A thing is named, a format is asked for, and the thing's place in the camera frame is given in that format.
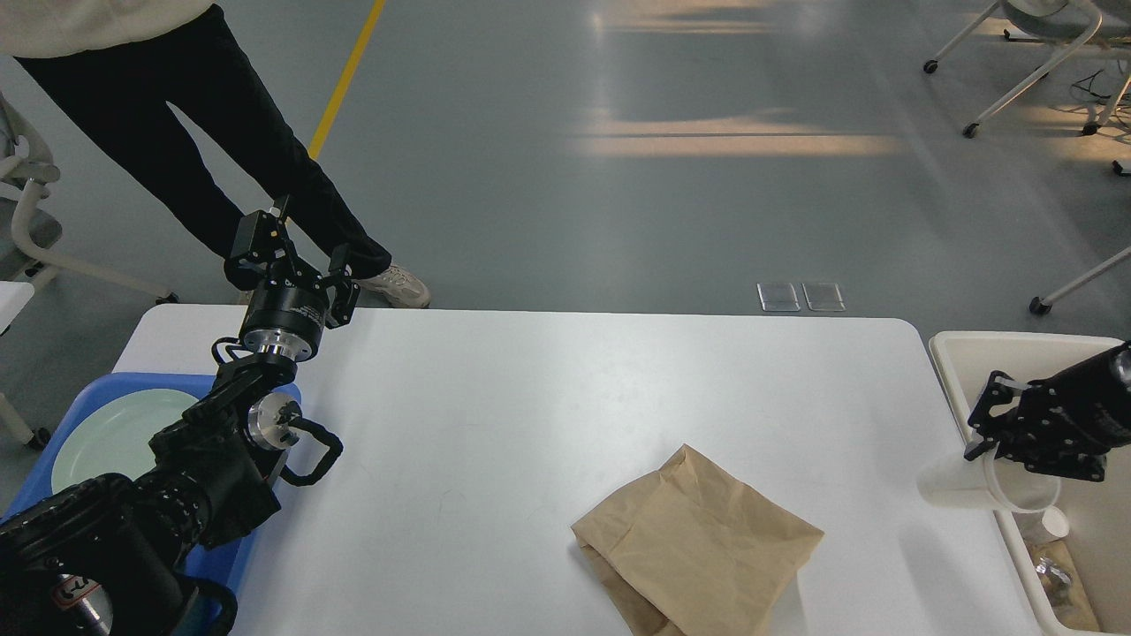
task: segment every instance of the white sweater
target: white sweater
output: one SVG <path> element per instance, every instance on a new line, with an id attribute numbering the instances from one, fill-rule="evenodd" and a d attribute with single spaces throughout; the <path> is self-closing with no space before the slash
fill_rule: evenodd
<path id="1" fill-rule="evenodd" d="M 59 58 L 173 31 L 213 0 L 0 0 L 0 53 Z"/>

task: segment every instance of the gray floor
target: gray floor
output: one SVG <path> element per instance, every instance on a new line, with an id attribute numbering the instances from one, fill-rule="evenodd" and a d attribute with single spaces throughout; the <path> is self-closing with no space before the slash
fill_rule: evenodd
<path id="1" fill-rule="evenodd" d="M 1131 268 L 1026 311 L 1131 243 L 1131 179 L 1108 169 L 1131 161 L 1126 132 L 1078 137 L 1069 94 L 1103 63 L 1057 70 L 976 140 L 958 131 L 1046 53 L 987 23 L 920 69 L 984 1 L 390 0 L 320 161 L 437 309 L 760 315 L 759 282 L 832 282 L 844 315 L 924 338 L 1128 337 Z M 370 7 L 226 7 L 300 137 Z M 216 259 L 11 60 L 0 78 L 63 170 L 43 205 L 61 250 L 184 302 L 233 300 Z M 236 203 L 268 203 L 201 147 Z M 53 428 L 152 303 L 60 276 L 0 341 L 0 390 Z M 0 437 L 0 507 L 33 462 Z"/>

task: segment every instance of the white plate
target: white plate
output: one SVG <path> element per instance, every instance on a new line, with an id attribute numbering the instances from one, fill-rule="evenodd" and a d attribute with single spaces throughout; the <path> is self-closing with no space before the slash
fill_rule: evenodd
<path id="1" fill-rule="evenodd" d="M 149 438 L 180 420 L 196 402 L 180 390 L 150 388 L 123 395 L 90 413 L 59 449 L 51 469 L 52 492 L 103 473 L 141 476 L 155 465 Z"/>

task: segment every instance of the person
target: person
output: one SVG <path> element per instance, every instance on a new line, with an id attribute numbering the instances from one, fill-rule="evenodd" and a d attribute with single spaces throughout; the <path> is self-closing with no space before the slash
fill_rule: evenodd
<path id="1" fill-rule="evenodd" d="M 175 105 L 327 255 L 351 247 L 363 290 L 425 308 L 428 286 L 366 234 L 294 136 L 211 0 L 0 0 L 0 52 L 208 249 L 227 257 L 242 212 L 216 186 Z"/>

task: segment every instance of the blue tray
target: blue tray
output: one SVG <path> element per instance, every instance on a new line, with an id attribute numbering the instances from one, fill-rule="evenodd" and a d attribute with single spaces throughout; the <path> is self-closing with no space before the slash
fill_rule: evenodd
<path id="1" fill-rule="evenodd" d="M 59 428 L 51 436 L 51 441 L 48 442 L 48 447 L 35 463 L 27 481 L 24 482 L 3 518 L 31 508 L 41 499 L 51 496 L 51 469 L 59 456 L 59 449 L 67 440 L 67 436 L 90 413 L 123 395 L 149 388 L 182 390 L 199 399 L 208 394 L 215 380 L 214 376 L 174 373 L 110 373 L 94 380 L 75 398 L 75 403 L 71 404 L 62 422 L 59 423 Z M 295 399 L 301 399 L 301 394 L 293 384 L 278 390 L 290 394 Z M 184 573 L 222 583 L 233 592 L 238 592 L 254 539 L 256 533 L 252 532 L 243 539 L 225 543 L 213 550 L 205 550 L 198 545 L 184 558 Z"/>

